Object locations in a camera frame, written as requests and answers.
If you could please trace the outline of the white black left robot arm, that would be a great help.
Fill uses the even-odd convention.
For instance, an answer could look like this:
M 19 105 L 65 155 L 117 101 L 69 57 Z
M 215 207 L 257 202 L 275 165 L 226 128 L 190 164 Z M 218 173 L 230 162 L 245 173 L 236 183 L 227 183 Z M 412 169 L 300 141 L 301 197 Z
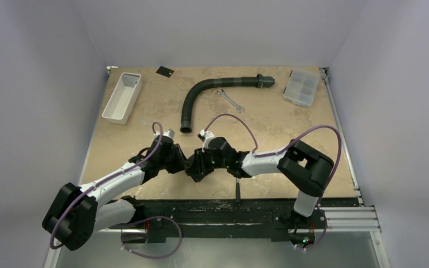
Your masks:
M 42 221 L 50 234 L 52 250 L 66 247 L 74 251 L 93 234 L 117 224 L 138 228 L 144 222 L 143 211 L 136 208 L 134 198 L 114 198 L 125 191 L 147 183 L 165 170 L 178 173 L 185 169 L 186 158 L 174 143 L 172 130 L 157 132 L 146 155 L 130 158 L 117 170 L 83 185 L 63 185 Z

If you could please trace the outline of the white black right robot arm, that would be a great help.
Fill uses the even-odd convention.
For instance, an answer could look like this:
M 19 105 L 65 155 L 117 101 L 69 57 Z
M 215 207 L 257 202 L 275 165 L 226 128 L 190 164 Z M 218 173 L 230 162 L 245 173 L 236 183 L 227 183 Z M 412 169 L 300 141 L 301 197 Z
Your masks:
M 265 157 L 256 157 L 251 151 L 237 151 L 223 137 L 215 137 L 207 146 L 194 151 L 185 172 L 195 182 L 216 169 L 226 169 L 239 179 L 283 174 L 299 190 L 291 212 L 292 222 L 305 227 L 313 220 L 313 211 L 329 184 L 334 166 L 331 158 L 302 141 L 293 142 L 283 152 L 271 151 Z

